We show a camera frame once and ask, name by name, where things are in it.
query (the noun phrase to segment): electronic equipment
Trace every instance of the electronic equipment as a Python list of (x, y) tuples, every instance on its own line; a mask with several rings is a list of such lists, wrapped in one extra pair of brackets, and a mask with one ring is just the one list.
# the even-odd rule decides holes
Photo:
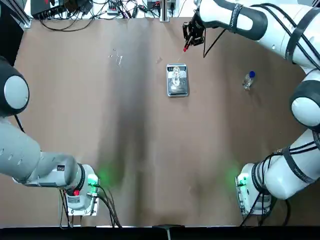
[[(156, 2), (159, 2), (159, 0), (147, 0), (148, 9), (151, 9), (156, 4)], [(176, 0), (167, 0), (168, 9), (176, 9), (176, 6), (179, 6), (179, 2), (177, 2)]]
[(92, 9), (93, 3), (89, 0), (64, 0), (64, 6), (70, 13), (79, 10), (83, 15), (87, 15)]
[(46, 19), (67, 10), (64, 0), (30, 0), (30, 12), (35, 19)]
[(138, 14), (138, 5), (136, 5), (135, 7), (134, 7), (134, 9), (133, 9), (133, 12), (132, 12), (132, 18), (136, 18), (136, 16), (137, 16), (137, 14)]
[(119, 15), (120, 11), (118, 9), (117, 3), (109, 2), (109, 6), (108, 6), (108, 8), (106, 10), (106, 13), (108, 15), (115, 15), (115, 16)]

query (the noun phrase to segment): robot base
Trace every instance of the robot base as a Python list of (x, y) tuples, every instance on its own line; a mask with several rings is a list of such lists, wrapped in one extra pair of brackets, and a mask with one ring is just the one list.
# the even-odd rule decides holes
[[(248, 177), (250, 175), (247, 173), (241, 173), (238, 177), (235, 178), (236, 199), (243, 216), (246, 216), (250, 213), (250, 210), (259, 194), (256, 189), (253, 189), (254, 186), (252, 184), (252, 181), (250, 177)], [(271, 197), (271, 195), (264, 196), (264, 215), (267, 215), (270, 212)], [(263, 199), (261, 195), (254, 208), (252, 209), (252, 212), (250, 213), (251, 215), (262, 215), (262, 201)]]
[(99, 198), (92, 197), (87, 209), (76, 210), (68, 207), (69, 216), (97, 216), (99, 208)]
[(99, 207), (99, 188), (92, 185), (99, 185), (100, 180), (93, 168), (89, 165), (82, 165), (84, 169), (84, 183), (79, 195), (66, 195), (68, 202), (69, 216), (96, 216)]

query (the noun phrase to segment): brown table surface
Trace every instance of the brown table surface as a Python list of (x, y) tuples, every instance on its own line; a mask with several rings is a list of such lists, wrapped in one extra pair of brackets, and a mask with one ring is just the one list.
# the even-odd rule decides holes
[[(15, 67), (30, 87), (25, 131), (43, 151), (93, 166), (122, 225), (238, 225), (234, 177), (304, 131), (289, 109), (305, 76), (297, 65), (231, 33), (205, 59), (203, 46), (182, 53), (188, 20), (95, 20), (76, 32), (34, 21), (21, 42)], [(207, 45), (220, 31), (207, 31)], [(176, 62), (188, 66), (188, 97), (167, 97), (166, 64)], [(242, 80), (251, 70), (248, 92)], [(58, 225), (56, 189), (0, 181), (0, 226)], [(289, 224), (318, 225), (317, 196), (318, 183), (292, 197)], [(280, 225), (285, 214), (279, 201), (266, 224)], [(109, 225), (108, 218), (101, 205), (82, 223)]]

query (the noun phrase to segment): plastic bottle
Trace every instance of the plastic bottle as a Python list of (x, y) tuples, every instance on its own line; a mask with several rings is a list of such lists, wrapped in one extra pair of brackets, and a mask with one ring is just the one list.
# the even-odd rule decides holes
[(242, 85), (245, 90), (250, 90), (252, 83), (254, 82), (254, 77), (256, 73), (254, 71), (250, 71), (247, 75), (245, 75)]

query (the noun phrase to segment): blue bottle cap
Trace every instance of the blue bottle cap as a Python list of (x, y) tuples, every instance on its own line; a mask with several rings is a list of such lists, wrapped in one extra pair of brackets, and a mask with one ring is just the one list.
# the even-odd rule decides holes
[(255, 73), (254, 71), (250, 71), (250, 72), (249, 72), (249, 77), (250, 77), (250, 78), (254, 78), (255, 75), (256, 75), (256, 73)]

